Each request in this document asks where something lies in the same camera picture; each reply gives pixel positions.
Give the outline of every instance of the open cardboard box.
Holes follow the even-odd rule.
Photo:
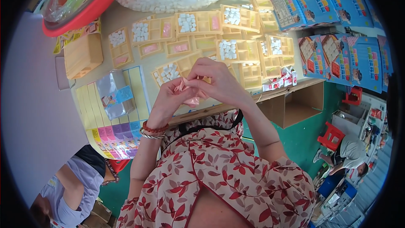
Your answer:
[[[317,83],[290,94],[259,102],[265,116],[282,129],[297,124],[324,109],[324,83]]]

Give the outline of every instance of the red stool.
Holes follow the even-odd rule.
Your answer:
[[[361,102],[362,93],[363,89],[361,87],[354,86],[350,94],[346,93],[346,99],[342,100],[342,102],[358,106]]]
[[[119,173],[129,163],[130,160],[109,160],[110,165],[115,173]]]
[[[324,136],[318,137],[318,142],[326,148],[336,151],[337,147],[342,142],[342,139],[345,137],[345,134],[328,122],[326,125],[328,127],[327,132]]]

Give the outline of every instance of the person in purple shirt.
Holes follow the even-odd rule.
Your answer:
[[[118,181],[118,176],[91,145],[85,145],[42,188],[30,212],[41,227],[51,220],[74,228],[90,215],[100,185]]]

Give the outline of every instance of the floral blouse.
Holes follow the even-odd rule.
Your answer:
[[[211,124],[232,124],[235,113],[213,117]],[[176,134],[172,130],[166,141]],[[205,128],[171,143],[139,198],[125,201],[117,227],[186,227],[202,187],[250,227],[306,227],[316,203],[311,177],[285,157],[269,163],[254,156],[242,134],[240,123],[231,131]]]

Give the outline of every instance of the blue packaging box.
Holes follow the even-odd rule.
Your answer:
[[[382,91],[380,50],[375,37],[348,37],[353,85]]]
[[[307,27],[340,22],[331,0],[297,0],[297,2],[306,18]]]
[[[297,0],[271,0],[271,3],[280,30],[298,30],[306,26],[306,19]]]
[[[374,27],[365,0],[332,0],[343,26]]]
[[[298,38],[301,52],[302,73],[306,77],[326,79],[326,64],[321,45],[321,36]]]
[[[322,49],[326,63],[326,78],[328,82],[352,85],[352,67],[349,44],[346,34],[321,36]]]
[[[388,92],[388,76],[391,76],[394,73],[394,69],[392,68],[390,46],[388,45],[387,37],[385,36],[378,35],[377,40],[380,48],[381,68],[383,74],[382,90],[384,92]]]
[[[366,5],[370,11],[374,27],[384,30],[382,28],[380,20],[377,17],[377,14],[375,13],[374,7],[372,6],[371,2],[369,0],[364,0],[364,1],[366,2]]]

